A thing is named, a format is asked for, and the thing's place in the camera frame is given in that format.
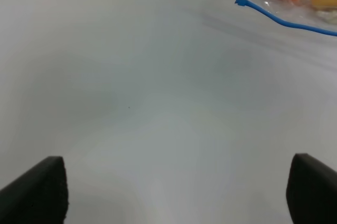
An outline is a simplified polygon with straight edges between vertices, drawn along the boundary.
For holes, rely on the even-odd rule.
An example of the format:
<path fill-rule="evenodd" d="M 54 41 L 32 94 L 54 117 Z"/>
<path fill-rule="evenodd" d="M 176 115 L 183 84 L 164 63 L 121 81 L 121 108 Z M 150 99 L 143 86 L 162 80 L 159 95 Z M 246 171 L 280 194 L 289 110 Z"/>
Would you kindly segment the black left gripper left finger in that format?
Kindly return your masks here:
<path fill-rule="evenodd" d="M 1 189 L 1 223 L 64 223 L 68 206 L 61 156 L 43 159 Z"/>

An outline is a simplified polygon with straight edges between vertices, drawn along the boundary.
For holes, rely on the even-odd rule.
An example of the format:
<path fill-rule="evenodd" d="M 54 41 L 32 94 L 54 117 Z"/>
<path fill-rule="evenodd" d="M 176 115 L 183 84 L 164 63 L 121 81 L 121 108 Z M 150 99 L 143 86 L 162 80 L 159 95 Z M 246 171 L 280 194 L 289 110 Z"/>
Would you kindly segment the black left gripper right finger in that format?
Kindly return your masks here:
<path fill-rule="evenodd" d="M 336 223 L 336 171 L 308 154 L 295 154 L 286 201 L 293 223 Z"/>

